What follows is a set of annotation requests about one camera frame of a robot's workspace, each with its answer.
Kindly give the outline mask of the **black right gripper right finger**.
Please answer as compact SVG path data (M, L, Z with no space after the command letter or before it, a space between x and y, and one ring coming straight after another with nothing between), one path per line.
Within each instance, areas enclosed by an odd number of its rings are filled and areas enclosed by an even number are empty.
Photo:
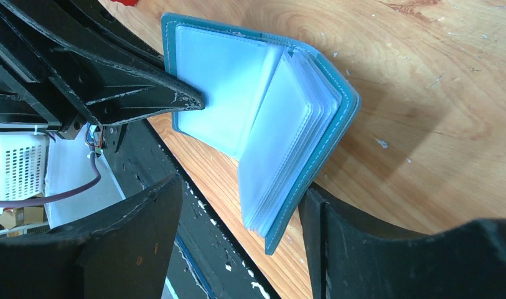
M319 187L299 216L314 298L506 298L506 219L427 235Z

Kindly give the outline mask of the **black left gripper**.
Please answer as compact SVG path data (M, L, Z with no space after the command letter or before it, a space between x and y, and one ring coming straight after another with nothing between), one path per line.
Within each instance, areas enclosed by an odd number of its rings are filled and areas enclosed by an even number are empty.
M0 123L63 139L201 110L202 93L97 1L0 1Z

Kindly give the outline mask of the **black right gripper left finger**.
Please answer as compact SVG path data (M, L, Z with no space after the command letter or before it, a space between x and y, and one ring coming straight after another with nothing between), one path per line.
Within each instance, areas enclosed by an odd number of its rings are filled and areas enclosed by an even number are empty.
M160 298L181 207L173 175L44 234L0 238L0 298Z

